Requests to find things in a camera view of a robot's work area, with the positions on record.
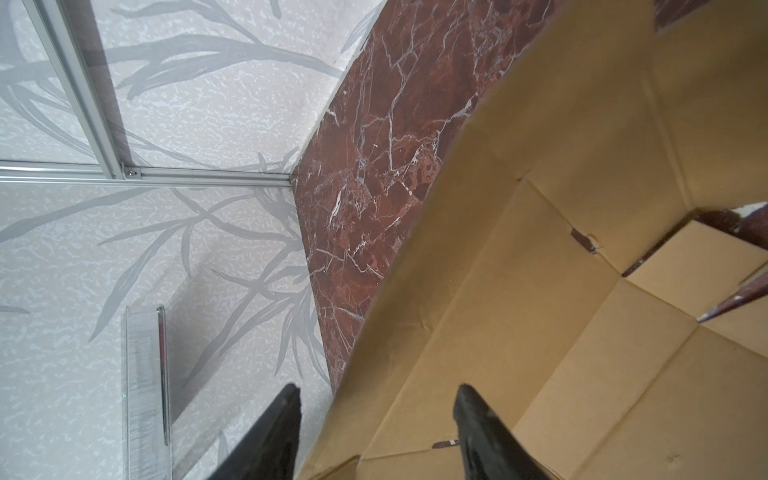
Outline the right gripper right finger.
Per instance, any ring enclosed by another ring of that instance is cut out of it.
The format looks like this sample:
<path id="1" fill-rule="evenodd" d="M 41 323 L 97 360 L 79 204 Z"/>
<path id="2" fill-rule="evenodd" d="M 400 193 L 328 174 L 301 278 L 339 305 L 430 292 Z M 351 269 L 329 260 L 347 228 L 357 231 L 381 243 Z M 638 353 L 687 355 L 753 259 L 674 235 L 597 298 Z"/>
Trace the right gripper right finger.
<path id="1" fill-rule="evenodd" d="M 459 386 L 453 418 L 466 479 L 549 478 L 471 385 Z"/>

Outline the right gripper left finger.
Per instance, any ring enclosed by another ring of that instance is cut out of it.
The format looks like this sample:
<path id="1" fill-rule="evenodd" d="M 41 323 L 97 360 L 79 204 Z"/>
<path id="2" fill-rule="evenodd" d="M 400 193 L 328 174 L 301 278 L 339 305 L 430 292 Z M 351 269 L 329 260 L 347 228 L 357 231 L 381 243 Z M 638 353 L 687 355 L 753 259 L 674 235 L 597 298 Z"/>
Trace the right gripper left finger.
<path id="1" fill-rule="evenodd" d="M 209 479 L 291 480 L 301 421 L 300 388 L 289 383 Z"/>

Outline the brown cardboard box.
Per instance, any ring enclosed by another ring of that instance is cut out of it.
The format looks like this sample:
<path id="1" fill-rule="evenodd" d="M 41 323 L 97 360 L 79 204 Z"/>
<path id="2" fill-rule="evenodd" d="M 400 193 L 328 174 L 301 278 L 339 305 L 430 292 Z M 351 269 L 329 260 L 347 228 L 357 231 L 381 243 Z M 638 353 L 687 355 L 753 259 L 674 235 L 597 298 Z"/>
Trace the brown cardboard box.
<path id="1" fill-rule="evenodd" d="M 460 479 L 473 386 L 561 479 L 763 479 L 767 5 L 572 1 L 476 108 L 357 338 L 304 479 Z"/>

